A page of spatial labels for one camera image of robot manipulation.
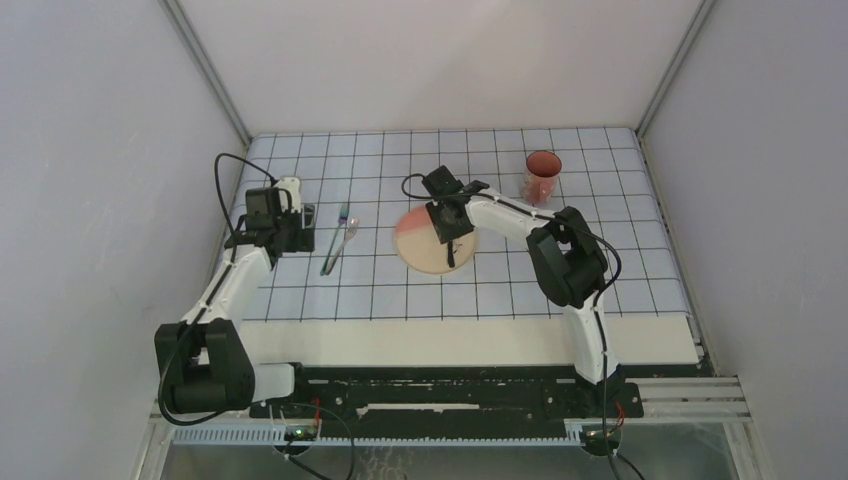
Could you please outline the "white checked tablecloth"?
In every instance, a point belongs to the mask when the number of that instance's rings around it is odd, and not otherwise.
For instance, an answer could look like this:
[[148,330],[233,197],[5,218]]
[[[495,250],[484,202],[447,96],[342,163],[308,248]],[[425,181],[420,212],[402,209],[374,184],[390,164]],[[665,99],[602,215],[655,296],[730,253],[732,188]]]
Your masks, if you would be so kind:
[[247,320],[691,311],[627,128],[265,135],[240,191],[272,180],[309,245],[273,256]]

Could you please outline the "cream pink branch plate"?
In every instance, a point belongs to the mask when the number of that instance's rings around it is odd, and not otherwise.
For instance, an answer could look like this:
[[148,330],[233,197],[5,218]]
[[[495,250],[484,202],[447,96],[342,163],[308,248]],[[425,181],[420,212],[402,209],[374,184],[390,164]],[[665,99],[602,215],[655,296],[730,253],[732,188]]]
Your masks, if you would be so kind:
[[447,265],[447,244],[441,244],[424,206],[418,206],[403,215],[394,229],[393,243],[398,256],[408,267],[430,275],[445,275],[453,272],[474,256],[478,246],[478,235],[471,232],[454,240],[456,268]]

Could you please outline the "silver metal fork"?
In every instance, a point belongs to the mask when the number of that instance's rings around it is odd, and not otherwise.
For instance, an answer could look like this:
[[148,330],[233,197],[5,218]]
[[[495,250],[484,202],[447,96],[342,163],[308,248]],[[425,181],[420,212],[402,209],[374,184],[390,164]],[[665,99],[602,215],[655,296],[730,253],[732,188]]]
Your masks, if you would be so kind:
[[323,274],[325,276],[330,275],[332,270],[335,267],[336,262],[342,256],[345,247],[347,244],[355,237],[356,233],[359,229],[359,220],[357,218],[352,218],[348,224],[346,225],[344,237],[340,245],[332,252],[332,254],[328,257],[327,262],[323,268]]

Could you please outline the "pink patterned mug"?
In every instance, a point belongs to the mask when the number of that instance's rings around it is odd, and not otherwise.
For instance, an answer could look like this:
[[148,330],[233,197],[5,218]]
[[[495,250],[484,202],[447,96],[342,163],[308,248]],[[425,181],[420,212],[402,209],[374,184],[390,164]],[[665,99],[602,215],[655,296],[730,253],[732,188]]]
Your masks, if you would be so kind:
[[530,153],[525,160],[521,195],[525,201],[539,205],[548,201],[558,183],[562,161],[550,151]]

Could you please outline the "iridescent rainbow fork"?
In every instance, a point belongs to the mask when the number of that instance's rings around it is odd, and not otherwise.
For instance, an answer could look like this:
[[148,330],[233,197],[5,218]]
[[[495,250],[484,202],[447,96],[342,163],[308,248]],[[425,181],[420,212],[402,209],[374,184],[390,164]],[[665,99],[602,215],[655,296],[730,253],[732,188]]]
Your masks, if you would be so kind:
[[339,210],[339,215],[338,215],[338,218],[337,218],[337,226],[334,230],[333,237],[332,237],[331,242],[330,242],[330,246],[328,248],[327,254],[325,256],[324,262],[323,262],[321,270],[320,270],[321,276],[327,275],[327,269],[328,269],[328,265],[329,265],[329,262],[330,262],[330,258],[333,255],[335,243],[337,241],[339,233],[343,229],[346,228],[349,213],[350,213],[350,204],[344,203]]

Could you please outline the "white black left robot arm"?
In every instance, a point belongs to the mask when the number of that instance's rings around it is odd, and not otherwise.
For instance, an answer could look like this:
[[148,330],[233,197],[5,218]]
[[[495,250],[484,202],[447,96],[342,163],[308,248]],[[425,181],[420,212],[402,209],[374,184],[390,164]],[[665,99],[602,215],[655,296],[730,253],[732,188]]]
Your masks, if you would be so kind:
[[314,249],[315,207],[301,200],[301,182],[283,177],[246,193],[246,211],[225,242],[224,259],[198,302],[154,335],[161,415],[179,426],[208,421],[273,399],[290,417],[311,407],[311,388],[291,364],[250,358],[239,325],[259,286],[286,253]]

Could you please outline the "metal cutlery piece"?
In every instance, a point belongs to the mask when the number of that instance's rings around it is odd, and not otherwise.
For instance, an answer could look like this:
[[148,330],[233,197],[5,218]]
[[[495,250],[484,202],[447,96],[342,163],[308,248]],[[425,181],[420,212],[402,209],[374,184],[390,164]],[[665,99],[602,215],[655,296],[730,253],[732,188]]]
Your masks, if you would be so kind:
[[453,241],[449,241],[447,243],[446,250],[447,250],[447,265],[448,265],[450,270],[453,270],[453,269],[456,268],[456,260],[455,260],[455,254],[454,254],[454,242]]

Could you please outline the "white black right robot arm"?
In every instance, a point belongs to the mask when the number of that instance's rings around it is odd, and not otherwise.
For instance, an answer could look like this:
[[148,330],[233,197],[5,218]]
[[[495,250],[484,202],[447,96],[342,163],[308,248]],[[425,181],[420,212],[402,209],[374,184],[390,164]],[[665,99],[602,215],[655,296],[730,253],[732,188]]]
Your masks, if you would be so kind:
[[573,207],[538,209],[485,182],[464,184],[445,166],[414,176],[427,192],[422,199],[441,243],[482,228],[524,244],[537,285],[549,302],[563,309],[571,332],[574,368],[585,382],[577,391],[579,406],[589,415],[605,415],[618,400],[611,382],[624,380],[603,306],[604,294],[621,273],[614,247],[593,233]]

